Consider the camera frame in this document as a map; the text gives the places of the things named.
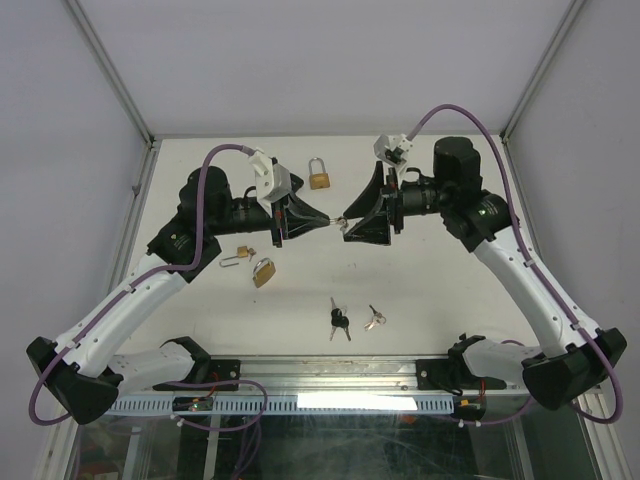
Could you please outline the medium brass padlock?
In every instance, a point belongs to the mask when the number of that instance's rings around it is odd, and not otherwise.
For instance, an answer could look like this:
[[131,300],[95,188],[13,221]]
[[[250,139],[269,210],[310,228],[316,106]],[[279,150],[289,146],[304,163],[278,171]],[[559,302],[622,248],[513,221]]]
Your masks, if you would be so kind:
[[254,286],[259,289],[263,287],[276,273],[274,262],[265,257],[259,260],[252,271],[252,281]]

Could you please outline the small brass padlock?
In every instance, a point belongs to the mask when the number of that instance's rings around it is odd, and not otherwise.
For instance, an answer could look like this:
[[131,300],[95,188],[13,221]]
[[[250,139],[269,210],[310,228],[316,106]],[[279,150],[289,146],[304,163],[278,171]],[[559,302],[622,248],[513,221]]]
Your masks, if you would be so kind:
[[236,266],[240,263],[242,259],[248,259],[248,246],[240,246],[236,250],[236,254],[227,258],[223,258],[219,261],[219,266],[221,268],[229,268],[232,266]]

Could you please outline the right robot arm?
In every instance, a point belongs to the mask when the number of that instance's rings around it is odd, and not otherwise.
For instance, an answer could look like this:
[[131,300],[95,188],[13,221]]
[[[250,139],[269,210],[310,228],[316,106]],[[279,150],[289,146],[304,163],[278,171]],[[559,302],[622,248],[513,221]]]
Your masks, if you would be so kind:
[[377,139],[373,176],[343,214],[356,222],[344,240],[388,245],[407,217],[439,215],[449,234],[499,280],[538,341],[527,347],[462,335],[448,350],[445,366],[431,374],[431,383],[459,394],[482,379],[500,380],[557,410],[604,381],[626,339],[586,315],[525,244],[509,203],[483,188],[481,156],[473,143],[465,137],[439,139],[433,174],[408,181],[412,146],[403,135]]

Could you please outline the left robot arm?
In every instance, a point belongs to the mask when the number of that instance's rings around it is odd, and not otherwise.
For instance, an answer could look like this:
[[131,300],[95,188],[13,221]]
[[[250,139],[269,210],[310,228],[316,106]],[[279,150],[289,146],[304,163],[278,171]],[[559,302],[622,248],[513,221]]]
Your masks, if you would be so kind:
[[212,380],[210,354],[188,336],[121,355],[124,341],[166,300],[191,283],[221,253],[218,238],[268,231],[275,246],[329,225],[329,217],[294,193],[265,211],[256,199],[235,198],[225,172],[207,170],[203,243],[196,243],[194,170],[179,192],[176,215],[148,244],[132,274],[84,320],[54,340],[38,337],[26,353],[44,386],[78,424],[89,424],[122,395],[148,387],[198,388]]

